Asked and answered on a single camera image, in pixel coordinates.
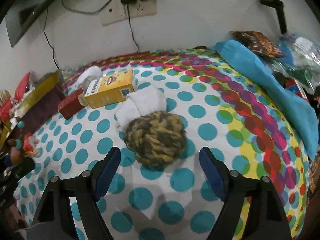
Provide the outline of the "yellow brown rope ball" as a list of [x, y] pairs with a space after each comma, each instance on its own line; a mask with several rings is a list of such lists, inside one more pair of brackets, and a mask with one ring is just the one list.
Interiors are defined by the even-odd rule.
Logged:
[[147, 166], [165, 166], [174, 162], [187, 145], [182, 119], [165, 111], [132, 120], [125, 129], [123, 141], [135, 153], [136, 160]]

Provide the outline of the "blue cloth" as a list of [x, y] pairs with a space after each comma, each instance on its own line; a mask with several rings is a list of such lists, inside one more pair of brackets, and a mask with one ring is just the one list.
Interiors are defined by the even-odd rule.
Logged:
[[303, 98], [283, 88], [257, 55], [235, 40], [217, 42], [213, 49], [237, 72], [262, 87], [285, 115], [314, 160], [318, 149], [318, 121], [315, 110]]

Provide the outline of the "gold metal tin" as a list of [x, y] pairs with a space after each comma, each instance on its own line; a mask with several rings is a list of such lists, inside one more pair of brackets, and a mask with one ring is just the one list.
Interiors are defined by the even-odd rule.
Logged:
[[45, 75], [41, 82], [37, 83], [34, 90], [18, 104], [13, 104], [10, 111], [10, 119], [7, 122], [1, 123], [4, 125], [1, 133], [1, 146], [8, 139], [18, 136], [16, 125], [19, 120], [22, 120], [25, 127], [23, 133], [35, 133], [49, 118], [56, 112], [60, 101], [65, 98], [62, 90], [62, 74], [60, 71]]

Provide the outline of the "red small box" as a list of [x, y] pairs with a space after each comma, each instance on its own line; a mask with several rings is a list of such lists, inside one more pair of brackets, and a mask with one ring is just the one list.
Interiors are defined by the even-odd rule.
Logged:
[[63, 99], [57, 107], [57, 111], [66, 119], [70, 119], [83, 108], [87, 107], [88, 103], [85, 99], [85, 94], [82, 88], [78, 89], [71, 95]]

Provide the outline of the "red gift bag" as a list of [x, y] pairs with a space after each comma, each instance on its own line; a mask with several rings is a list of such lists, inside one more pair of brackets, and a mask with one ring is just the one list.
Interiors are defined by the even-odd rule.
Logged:
[[10, 111], [13, 108], [11, 98], [7, 98], [3, 105], [0, 107], [0, 120], [7, 122], [10, 119]]

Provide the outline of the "red paper bag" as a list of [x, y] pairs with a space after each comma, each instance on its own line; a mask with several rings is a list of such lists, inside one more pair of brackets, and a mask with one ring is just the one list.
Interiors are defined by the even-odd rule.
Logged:
[[29, 86], [31, 72], [27, 72], [15, 89], [14, 99], [21, 101]]

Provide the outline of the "white rolled sock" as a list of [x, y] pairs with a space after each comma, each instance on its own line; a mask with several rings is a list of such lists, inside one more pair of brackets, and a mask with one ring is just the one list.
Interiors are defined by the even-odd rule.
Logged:
[[167, 109], [166, 98], [158, 88], [149, 86], [126, 96], [124, 104], [116, 112], [117, 128], [125, 132], [129, 123], [141, 116]]
[[95, 79], [99, 79], [103, 77], [103, 73], [101, 69], [98, 66], [91, 66], [88, 69], [86, 69], [77, 79], [75, 83], [75, 87], [77, 89], [82, 88], [83, 91], [85, 92], [91, 81]]

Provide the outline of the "polka dot tablecloth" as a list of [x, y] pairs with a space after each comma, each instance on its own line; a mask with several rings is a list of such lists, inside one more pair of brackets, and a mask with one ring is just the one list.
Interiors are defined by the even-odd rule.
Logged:
[[167, 167], [136, 161], [116, 126], [120, 103], [56, 114], [36, 132], [35, 170], [15, 191], [31, 223], [48, 180], [76, 177], [113, 146], [121, 162], [98, 207], [115, 239], [205, 239], [223, 203], [205, 179], [199, 150], [243, 176], [272, 179], [292, 237], [301, 232], [307, 206], [309, 162], [299, 135], [268, 95], [211, 51], [188, 49], [123, 55], [96, 62], [105, 75], [132, 69], [139, 89], [157, 87], [167, 111], [181, 117], [187, 145]]

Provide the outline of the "clear plastic bag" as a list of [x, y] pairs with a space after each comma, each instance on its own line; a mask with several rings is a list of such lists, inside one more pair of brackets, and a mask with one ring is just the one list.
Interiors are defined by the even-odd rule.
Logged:
[[309, 94], [318, 94], [319, 42], [299, 32], [294, 32], [281, 36], [276, 46], [284, 56], [281, 58], [262, 57], [263, 63], [271, 71], [297, 80]]

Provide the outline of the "brown patterned pouch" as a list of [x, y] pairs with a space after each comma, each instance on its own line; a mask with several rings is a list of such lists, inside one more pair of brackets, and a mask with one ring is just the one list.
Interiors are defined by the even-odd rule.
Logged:
[[263, 33], [258, 31], [231, 31], [233, 37], [250, 51], [270, 58], [282, 58], [283, 52]]

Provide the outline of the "wall mounted television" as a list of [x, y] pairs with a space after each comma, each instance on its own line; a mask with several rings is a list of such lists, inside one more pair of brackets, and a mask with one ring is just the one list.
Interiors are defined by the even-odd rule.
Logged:
[[37, 18], [55, 0], [15, 0], [4, 16], [11, 47], [16, 46]]

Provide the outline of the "black wall bracket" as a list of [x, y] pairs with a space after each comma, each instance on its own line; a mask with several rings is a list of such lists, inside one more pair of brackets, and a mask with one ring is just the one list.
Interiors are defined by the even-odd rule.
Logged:
[[281, 35], [287, 33], [286, 18], [284, 13], [284, 3], [281, 0], [260, 0], [260, 4], [276, 10], [279, 27], [280, 27], [280, 33]]

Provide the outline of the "white wall socket plate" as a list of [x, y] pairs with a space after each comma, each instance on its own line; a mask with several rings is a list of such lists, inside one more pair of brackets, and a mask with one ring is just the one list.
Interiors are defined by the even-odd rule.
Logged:
[[105, 9], [99, 12], [102, 26], [111, 25], [131, 18], [157, 14], [157, 0], [138, 0], [135, 4], [123, 5], [120, 0], [113, 0]]

